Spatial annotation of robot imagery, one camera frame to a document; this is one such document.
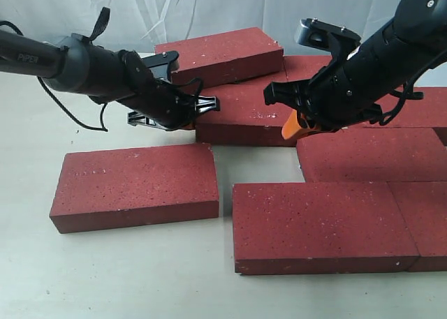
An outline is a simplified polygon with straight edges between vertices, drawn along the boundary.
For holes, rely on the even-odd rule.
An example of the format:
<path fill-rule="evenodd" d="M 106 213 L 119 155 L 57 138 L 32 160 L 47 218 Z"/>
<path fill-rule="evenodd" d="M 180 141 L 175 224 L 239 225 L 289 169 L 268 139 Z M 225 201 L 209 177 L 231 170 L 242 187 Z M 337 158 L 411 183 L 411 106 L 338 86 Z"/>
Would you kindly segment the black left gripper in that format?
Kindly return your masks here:
<path fill-rule="evenodd" d="M 118 103 L 131 109 L 128 124 L 159 128 L 165 131 L 192 131 L 197 118 L 210 111 L 220 110 L 216 96 L 201 94 L 204 82 L 195 77 L 185 84 L 156 79 L 135 51 L 121 56 L 125 67 L 124 81 L 132 91 Z"/>

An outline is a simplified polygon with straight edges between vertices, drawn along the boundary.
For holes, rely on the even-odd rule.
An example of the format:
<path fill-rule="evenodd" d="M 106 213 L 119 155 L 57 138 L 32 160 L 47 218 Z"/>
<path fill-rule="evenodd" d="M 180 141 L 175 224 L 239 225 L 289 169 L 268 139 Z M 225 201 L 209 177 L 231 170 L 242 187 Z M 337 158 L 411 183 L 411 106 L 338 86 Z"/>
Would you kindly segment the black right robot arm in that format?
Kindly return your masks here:
<path fill-rule="evenodd" d="M 265 104 L 292 113 L 285 140 L 305 138 L 369 122 L 385 126 L 407 100 L 421 100 L 414 84 L 446 62 L 446 0 L 401 0 L 394 16 L 366 41 L 345 27 L 303 19 L 297 42 L 331 54 L 307 80 L 272 82 Z"/>

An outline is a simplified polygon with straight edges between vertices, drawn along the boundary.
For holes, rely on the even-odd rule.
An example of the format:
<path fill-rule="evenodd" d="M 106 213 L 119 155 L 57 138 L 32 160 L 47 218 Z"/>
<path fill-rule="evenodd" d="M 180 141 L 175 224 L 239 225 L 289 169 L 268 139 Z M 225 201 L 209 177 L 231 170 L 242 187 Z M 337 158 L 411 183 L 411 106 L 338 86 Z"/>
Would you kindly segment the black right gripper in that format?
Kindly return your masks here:
<path fill-rule="evenodd" d="M 371 50 L 337 56 L 308 80 L 270 83 L 263 96 L 266 105 L 293 110 L 281 129 L 285 140 L 374 123 L 381 118 L 381 62 Z"/>

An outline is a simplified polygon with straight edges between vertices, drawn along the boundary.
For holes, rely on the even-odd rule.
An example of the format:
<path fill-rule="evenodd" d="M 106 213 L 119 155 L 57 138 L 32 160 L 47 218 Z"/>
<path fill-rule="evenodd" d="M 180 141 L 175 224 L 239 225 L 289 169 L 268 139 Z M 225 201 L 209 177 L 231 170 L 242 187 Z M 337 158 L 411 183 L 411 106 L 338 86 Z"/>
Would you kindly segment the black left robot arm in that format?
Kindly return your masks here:
<path fill-rule="evenodd" d="M 197 86 L 190 94 L 172 83 L 178 57 L 176 51 L 149 57 L 113 52 L 79 34 L 52 45 L 1 31 L 1 71 L 36 76 L 48 92 L 83 94 L 102 106 L 118 102 L 131 109 L 128 124 L 164 131 L 192 129 L 197 118 L 220 109 L 217 97 L 201 94 L 199 77 L 190 81 Z"/>

